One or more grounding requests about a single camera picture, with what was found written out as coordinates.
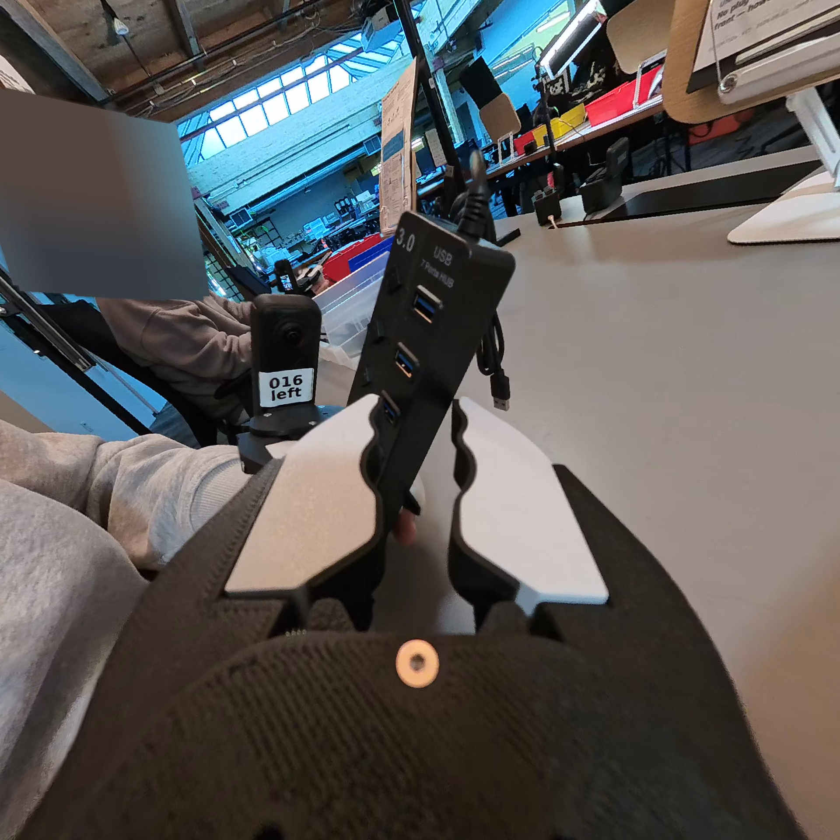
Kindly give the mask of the red bin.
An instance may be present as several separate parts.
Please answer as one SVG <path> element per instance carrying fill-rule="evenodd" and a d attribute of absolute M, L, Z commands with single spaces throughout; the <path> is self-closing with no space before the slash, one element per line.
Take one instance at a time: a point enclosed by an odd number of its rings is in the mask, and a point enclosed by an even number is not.
<path fill-rule="evenodd" d="M 633 79 L 584 106 L 588 123 L 597 127 L 645 106 L 659 95 L 664 65 L 638 71 Z"/>
<path fill-rule="evenodd" d="M 322 265 L 324 279 L 330 284 L 341 281 L 357 269 L 372 262 L 382 252 L 385 245 L 386 242 L 382 236 L 372 234 L 334 251 Z"/>

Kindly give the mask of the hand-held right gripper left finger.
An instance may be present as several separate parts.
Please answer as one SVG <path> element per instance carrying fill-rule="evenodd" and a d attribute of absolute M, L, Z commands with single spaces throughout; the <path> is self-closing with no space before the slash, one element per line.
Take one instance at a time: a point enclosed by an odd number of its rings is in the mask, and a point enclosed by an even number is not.
<path fill-rule="evenodd" d="M 294 443 L 225 584 L 229 596 L 314 596 L 382 535 L 382 500 L 368 476 L 377 443 L 369 394 Z"/>

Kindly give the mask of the spare instruction board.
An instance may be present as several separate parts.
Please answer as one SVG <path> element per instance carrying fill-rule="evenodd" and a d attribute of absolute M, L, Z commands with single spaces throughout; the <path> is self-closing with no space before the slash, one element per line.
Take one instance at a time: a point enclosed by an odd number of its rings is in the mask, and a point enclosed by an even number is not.
<path fill-rule="evenodd" d="M 417 99 L 417 59 L 413 58 L 382 100 L 380 231 L 396 233 L 400 217 L 416 209 L 417 184 L 413 125 Z"/>

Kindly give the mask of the black usb hub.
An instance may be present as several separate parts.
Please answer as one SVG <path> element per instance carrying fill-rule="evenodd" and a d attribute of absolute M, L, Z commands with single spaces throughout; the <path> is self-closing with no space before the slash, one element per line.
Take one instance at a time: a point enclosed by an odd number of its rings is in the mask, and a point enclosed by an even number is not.
<path fill-rule="evenodd" d="M 374 397 L 375 488 L 390 529 L 513 276 L 512 254 L 406 212 L 348 404 Z"/>

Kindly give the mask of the tall black charger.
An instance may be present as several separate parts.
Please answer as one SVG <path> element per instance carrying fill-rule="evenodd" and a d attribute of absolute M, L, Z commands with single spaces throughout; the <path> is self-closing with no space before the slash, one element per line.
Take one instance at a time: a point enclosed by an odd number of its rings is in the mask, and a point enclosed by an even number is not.
<path fill-rule="evenodd" d="M 623 174 L 629 159 L 627 137 L 623 136 L 607 148 L 603 166 L 590 175 L 579 189 L 585 216 L 606 210 L 621 196 Z"/>

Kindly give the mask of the person's left forearm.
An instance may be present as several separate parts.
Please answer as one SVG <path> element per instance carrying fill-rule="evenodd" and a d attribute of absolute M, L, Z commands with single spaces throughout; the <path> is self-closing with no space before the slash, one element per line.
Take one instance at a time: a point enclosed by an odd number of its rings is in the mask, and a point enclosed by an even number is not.
<path fill-rule="evenodd" d="M 1 422 L 1 478 L 87 516 L 140 570 L 172 556 L 249 481 L 236 447 L 157 434 L 107 443 Z"/>

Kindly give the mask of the white stand base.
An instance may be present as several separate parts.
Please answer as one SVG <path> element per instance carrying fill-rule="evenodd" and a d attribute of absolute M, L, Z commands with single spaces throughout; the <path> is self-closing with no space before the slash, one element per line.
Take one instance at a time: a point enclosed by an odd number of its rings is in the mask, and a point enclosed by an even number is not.
<path fill-rule="evenodd" d="M 839 239 L 839 135 L 815 88 L 790 95 L 786 107 L 798 119 L 824 172 L 765 206 L 728 234 L 733 245 L 837 242 Z"/>

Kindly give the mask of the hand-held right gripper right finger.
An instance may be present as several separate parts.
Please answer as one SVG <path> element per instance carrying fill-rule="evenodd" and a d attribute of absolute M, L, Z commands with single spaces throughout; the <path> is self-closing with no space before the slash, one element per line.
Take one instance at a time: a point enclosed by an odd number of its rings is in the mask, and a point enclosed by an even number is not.
<path fill-rule="evenodd" d="M 472 606 L 606 604 L 606 583 L 548 456 L 467 397 L 454 401 L 451 417 L 455 591 Z"/>

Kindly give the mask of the person's grey sweatshirt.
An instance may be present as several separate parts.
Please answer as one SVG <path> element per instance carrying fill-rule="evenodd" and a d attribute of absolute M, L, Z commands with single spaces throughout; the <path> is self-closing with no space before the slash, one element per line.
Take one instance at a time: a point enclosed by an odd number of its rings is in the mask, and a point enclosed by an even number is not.
<path fill-rule="evenodd" d="M 83 514 L 2 481 L 1 837 L 56 777 L 145 581 Z"/>

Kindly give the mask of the printed instruction sheet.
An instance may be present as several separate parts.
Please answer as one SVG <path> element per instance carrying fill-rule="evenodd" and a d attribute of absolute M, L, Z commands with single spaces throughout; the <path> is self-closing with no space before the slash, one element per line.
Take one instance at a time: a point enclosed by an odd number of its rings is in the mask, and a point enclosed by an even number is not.
<path fill-rule="evenodd" d="M 704 70 L 812 22 L 827 25 L 838 6 L 838 1 L 711 1 L 692 70 Z"/>

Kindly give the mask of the blue bin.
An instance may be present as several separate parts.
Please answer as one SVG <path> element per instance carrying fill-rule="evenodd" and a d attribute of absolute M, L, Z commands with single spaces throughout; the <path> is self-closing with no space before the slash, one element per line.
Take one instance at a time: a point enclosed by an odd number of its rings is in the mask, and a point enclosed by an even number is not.
<path fill-rule="evenodd" d="M 356 270 L 367 266 L 372 261 L 378 259 L 380 256 L 388 256 L 392 249 L 392 239 L 384 240 L 378 245 L 366 249 L 348 260 L 349 273 L 354 273 Z"/>

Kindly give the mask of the black desk panel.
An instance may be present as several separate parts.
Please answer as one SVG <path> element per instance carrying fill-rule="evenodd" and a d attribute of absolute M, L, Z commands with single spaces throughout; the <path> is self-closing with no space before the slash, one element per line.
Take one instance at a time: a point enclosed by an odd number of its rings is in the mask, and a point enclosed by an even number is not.
<path fill-rule="evenodd" d="M 706 212 L 716 209 L 768 204 L 822 171 L 816 161 L 772 166 L 767 169 L 720 175 L 709 180 L 681 183 L 649 190 L 635 196 L 621 196 L 607 210 L 579 222 L 559 222 L 556 228 L 607 224 L 635 218 Z"/>

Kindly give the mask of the clear plastic bin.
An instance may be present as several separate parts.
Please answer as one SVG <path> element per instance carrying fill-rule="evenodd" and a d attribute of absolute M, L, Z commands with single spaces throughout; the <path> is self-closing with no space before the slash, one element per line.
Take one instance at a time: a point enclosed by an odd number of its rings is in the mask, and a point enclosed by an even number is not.
<path fill-rule="evenodd" d="M 314 298 L 322 314 L 321 361 L 357 370 L 387 259 L 379 255 Z"/>

